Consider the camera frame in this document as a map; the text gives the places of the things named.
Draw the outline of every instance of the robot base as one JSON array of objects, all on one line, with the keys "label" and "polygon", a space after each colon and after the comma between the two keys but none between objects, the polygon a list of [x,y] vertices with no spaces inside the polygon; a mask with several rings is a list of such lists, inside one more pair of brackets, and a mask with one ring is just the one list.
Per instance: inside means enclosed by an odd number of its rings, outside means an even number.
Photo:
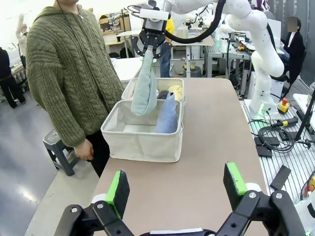
[{"label": "robot base", "polygon": [[277,119],[281,119],[281,115],[279,114],[279,112],[277,111],[276,114],[270,114],[270,117],[269,116],[261,116],[259,115],[258,113],[254,112],[251,108],[250,108],[250,105],[251,105],[251,102],[252,100],[251,99],[245,99],[244,100],[245,102],[245,105],[246,105],[246,110],[250,116],[250,118],[252,120],[259,120],[259,119],[265,119],[265,120],[270,120],[270,118],[272,120],[277,120]]}]

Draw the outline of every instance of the yellow shirt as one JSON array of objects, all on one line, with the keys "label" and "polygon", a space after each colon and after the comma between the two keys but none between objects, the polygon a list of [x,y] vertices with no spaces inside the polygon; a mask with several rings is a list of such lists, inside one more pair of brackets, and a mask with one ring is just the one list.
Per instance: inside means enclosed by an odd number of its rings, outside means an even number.
[{"label": "yellow shirt", "polygon": [[174,34],[174,32],[175,32],[175,25],[174,25],[174,21],[173,21],[172,18],[167,21],[166,30],[168,32],[170,32],[171,34]]}]

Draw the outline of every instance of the bolt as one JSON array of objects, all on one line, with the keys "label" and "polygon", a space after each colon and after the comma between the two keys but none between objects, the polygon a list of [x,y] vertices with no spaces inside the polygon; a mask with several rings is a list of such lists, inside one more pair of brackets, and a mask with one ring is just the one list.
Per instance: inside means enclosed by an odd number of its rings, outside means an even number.
[{"label": "bolt", "polygon": [[257,195],[254,192],[250,193],[250,198],[255,198],[256,196]]},{"label": "bolt", "polygon": [[282,194],[281,193],[277,193],[276,194],[276,198],[281,199],[282,198]]}]

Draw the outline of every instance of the green knit sweater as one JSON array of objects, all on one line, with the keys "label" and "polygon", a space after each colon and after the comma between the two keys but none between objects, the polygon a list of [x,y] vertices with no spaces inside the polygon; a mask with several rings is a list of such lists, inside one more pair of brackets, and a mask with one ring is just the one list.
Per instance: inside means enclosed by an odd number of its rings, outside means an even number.
[{"label": "green knit sweater", "polygon": [[28,33],[26,53],[31,93],[70,147],[100,130],[123,92],[95,15],[78,10],[63,15],[46,7]]}]

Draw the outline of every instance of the plastic stool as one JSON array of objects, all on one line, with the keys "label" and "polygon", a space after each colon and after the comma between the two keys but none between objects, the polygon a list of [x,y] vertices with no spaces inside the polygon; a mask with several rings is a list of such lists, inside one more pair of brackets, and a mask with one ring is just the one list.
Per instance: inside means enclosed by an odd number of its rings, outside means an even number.
[{"label": "plastic stool", "polygon": [[67,147],[53,129],[47,134],[43,140],[45,147],[48,151],[50,158],[52,159],[56,169],[63,169],[67,176],[74,175],[73,167],[78,163],[80,158],[77,156],[69,163],[63,150],[66,149],[68,152],[73,151],[73,148]]}]

